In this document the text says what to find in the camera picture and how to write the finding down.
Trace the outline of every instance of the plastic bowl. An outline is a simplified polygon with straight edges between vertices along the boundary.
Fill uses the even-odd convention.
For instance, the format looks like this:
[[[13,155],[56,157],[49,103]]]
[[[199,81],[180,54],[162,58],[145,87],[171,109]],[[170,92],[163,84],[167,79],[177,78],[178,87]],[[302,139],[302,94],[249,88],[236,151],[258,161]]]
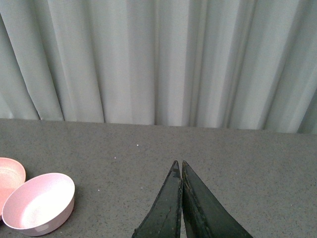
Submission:
[[[24,167],[16,160],[0,158],[0,221],[8,197],[25,182]]]
[[[60,227],[74,207],[75,184],[64,174],[37,176],[15,190],[4,204],[4,223],[28,236]]]

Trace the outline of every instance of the gray countertop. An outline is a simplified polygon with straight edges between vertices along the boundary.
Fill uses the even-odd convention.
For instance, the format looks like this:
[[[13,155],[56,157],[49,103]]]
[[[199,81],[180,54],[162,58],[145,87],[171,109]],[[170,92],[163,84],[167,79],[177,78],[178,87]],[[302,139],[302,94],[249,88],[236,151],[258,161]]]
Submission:
[[[74,180],[74,211],[44,237],[130,238],[174,160],[255,238],[317,234],[316,135],[0,119],[0,157],[21,162],[27,179]],[[1,221],[0,237],[27,236]]]

